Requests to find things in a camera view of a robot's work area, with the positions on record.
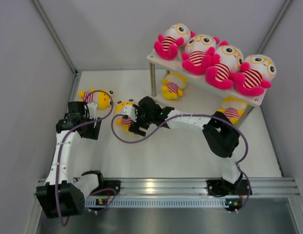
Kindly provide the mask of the yellow plush sideways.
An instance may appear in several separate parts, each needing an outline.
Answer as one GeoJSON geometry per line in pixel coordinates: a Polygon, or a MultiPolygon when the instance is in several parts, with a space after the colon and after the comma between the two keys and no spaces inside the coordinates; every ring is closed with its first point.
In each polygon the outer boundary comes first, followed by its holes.
{"type": "Polygon", "coordinates": [[[79,101],[83,101],[87,103],[90,102],[96,103],[98,105],[97,109],[99,110],[106,109],[111,105],[111,98],[107,94],[109,94],[112,97],[115,94],[114,91],[105,90],[105,89],[102,89],[104,93],[103,92],[93,93],[93,91],[95,91],[94,87],[90,87],[89,91],[85,91],[85,90],[78,91],[78,96],[80,98],[79,101]]]}

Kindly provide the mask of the yellow plush front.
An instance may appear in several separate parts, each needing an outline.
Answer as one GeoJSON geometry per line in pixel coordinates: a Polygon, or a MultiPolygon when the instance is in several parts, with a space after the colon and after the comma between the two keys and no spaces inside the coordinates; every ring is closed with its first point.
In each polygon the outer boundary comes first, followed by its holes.
{"type": "Polygon", "coordinates": [[[162,79],[162,96],[166,100],[177,100],[183,96],[187,87],[187,78],[178,73],[169,73],[162,79]]]}

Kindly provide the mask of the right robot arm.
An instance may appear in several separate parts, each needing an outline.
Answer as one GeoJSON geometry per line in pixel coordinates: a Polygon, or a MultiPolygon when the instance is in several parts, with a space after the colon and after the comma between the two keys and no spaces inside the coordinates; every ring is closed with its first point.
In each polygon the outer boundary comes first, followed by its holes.
{"type": "Polygon", "coordinates": [[[222,186],[230,194],[241,187],[242,172],[232,158],[239,144],[240,134],[236,126],[222,113],[200,115],[181,112],[174,107],[161,107],[151,97],[144,97],[139,103],[125,105],[121,113],[131,119],[129,131],[143,137],[151,124],[167,129],[190,130],[204,136],[210,150],[221,159],[222,186]]]}

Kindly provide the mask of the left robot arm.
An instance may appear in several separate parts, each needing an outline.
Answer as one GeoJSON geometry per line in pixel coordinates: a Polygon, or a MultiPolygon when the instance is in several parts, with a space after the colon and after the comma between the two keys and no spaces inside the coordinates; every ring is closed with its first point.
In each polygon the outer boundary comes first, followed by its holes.
{"type": "Polygon", "coordinates": [[[49,175],[44,185],[36,188],[36,197],[48,218],[80,215],[85,199],[105,190],[100,171],[74,175],[81,140],[98,139],[101,120],[96,117],[97,107],[95,102],[69,102],[68,112],[56,124],[57,142],[49,175]]]}

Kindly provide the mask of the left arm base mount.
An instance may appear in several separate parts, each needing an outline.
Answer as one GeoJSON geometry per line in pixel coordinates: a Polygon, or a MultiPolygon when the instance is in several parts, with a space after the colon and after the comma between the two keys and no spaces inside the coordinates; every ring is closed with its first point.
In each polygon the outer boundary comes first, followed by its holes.
{"type": "Polygon", "coordinates": [[[106,190],[104,189],[113,189],[118,194],[121,190],[121,181],[120,180],[103,180],[99,182],[98,187],[96,187],[90,195],[101,195],[101,196],[110,196],[114,195],[114,192],[112,190],[106,190]]]}

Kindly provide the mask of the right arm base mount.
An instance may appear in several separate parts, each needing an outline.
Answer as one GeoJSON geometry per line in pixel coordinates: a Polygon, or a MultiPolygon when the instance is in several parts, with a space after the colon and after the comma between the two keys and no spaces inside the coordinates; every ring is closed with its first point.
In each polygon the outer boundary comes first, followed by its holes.
{"type": "Polygon", "coordinates": [[[207,191],[209,195],[223,197],[227,195],[252,195],[252,189],[246,179],[231,184],[223,179],[207,180],[207,191]]]}

